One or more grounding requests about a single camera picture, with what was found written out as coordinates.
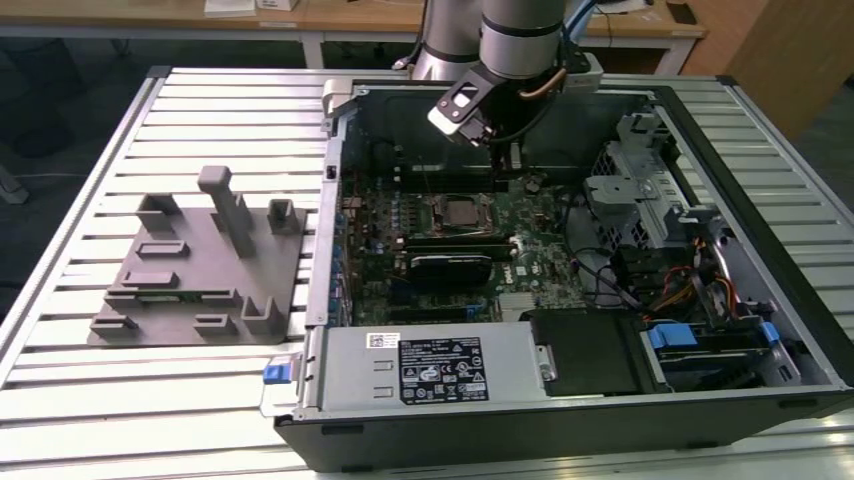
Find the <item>blue latch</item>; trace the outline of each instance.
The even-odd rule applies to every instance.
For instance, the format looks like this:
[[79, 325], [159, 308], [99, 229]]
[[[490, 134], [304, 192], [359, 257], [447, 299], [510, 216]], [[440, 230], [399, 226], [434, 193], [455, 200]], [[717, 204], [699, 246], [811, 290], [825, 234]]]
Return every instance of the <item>blue latch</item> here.
[[291, 365], [267, 365], [264, 367], [264, 385], [291, 383]]
[[466, 305], [466, 320], [474, 320], [482, 308], [481, 305]]
[[665, 347], [687, 347], [697, 345], [697, 338], [694, 337], [691, 326], [685, 323], [657, 325], [653, 330], [646, 333], [655, 350]]
[[762, 322], [762, 324], [759, 325], [759, 328], [762, 329], [765, 338], [769, 339], [769, 343], [771, 345], [779, 342], [779, 332], [777, 331], [777, 327], [771, 322]]

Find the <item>metal worktable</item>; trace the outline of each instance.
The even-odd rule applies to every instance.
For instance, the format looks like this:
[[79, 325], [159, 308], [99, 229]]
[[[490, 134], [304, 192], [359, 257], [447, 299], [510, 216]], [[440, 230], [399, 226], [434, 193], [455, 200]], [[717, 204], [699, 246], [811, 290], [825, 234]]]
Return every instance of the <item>metal worktable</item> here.
[[[260, 371], [279, 346], [95, 349], [99, 311], [139, 228], [143, 193], [206, 204], [196, 174], [227, 165], [250, 206], [319, 202], [327, 79], [382, 71], [175, 69], [150, 78], [0, 329], [0, 479], [339, 478], [306, 469], [262, 417]], [[606, 88], [674, 87], [849, 334], [854, 218], [737, 87], [711, 78], [610, 76]], [[701, 185], [683, 162], [686, 178]], [[303, 333], [316, 215], [300, 262], [291, 335]], [[782, 425], [730, 447], [376, 474], [379, 478], [850, 477], [854, 410]]]

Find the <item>motherboard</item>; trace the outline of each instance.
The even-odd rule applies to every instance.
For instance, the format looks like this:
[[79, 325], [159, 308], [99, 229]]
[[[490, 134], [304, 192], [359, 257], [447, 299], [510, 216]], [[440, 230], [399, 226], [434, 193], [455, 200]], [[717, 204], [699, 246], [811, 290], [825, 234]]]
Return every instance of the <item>motherboard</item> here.
[[509, 180], [494, 193], [346, 184], [352, 324], [515, 321], [585, 306], [558, 228], [558, 187]]

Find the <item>white table leg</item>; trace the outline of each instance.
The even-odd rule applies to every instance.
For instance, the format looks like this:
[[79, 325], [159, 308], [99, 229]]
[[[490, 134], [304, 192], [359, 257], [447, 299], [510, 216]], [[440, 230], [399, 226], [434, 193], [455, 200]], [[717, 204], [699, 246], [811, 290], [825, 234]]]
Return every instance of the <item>white table leg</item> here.
[[679, 75], [685, 62], [689, 59], [689, 55], [691, 55], [695, 43], [695, 38], [673, 39], [670, 49], [665, 52], [662, 61], [658, 64], [658, 68], [655, 70], [657, 75]]
[[303, 52], [306, 54], [306, 68], [319, 70], [323, 67], [323, 32], [303, 32], [300, 35]]

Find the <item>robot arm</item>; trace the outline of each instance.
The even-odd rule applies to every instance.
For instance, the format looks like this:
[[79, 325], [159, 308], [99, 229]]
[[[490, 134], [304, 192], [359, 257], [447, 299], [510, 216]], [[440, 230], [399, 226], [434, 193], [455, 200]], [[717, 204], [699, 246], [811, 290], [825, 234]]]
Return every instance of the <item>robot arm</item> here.
[[565, 0], [430, 0], [414, 77], [457, 80], [428, 115], [454, 141], [501, 150], [542, 119], [567, 75], [590, 72], [570, 39], [595, 1], [571, 4], [565, 25]]

